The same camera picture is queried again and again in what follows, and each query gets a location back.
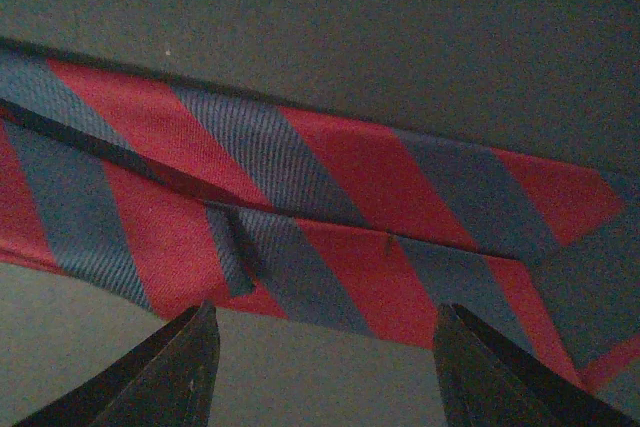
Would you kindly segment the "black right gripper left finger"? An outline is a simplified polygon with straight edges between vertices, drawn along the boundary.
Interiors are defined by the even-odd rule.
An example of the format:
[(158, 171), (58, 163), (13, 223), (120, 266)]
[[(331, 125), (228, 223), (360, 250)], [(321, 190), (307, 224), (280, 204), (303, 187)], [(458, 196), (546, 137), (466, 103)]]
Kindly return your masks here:
[(220, 358), (216, 309), (188, 308), (18, 426), (206, 426)]

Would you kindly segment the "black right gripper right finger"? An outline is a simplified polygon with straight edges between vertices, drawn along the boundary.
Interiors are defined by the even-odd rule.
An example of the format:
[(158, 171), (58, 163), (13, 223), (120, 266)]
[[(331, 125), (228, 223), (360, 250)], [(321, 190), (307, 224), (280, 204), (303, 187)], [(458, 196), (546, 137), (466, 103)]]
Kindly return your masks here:
[(434, 359), (449, 426), (633, 426), (459, 304), (438, 308)]

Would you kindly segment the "red navy striped tie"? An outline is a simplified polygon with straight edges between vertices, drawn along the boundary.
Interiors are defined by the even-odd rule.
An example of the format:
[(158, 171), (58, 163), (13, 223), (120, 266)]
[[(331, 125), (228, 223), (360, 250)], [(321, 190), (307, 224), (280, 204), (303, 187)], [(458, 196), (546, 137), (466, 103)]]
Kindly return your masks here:
[(636, 178), (13, 49), (1, 257), (423, 348), (460, 303), (591, 392), (639, 384)]

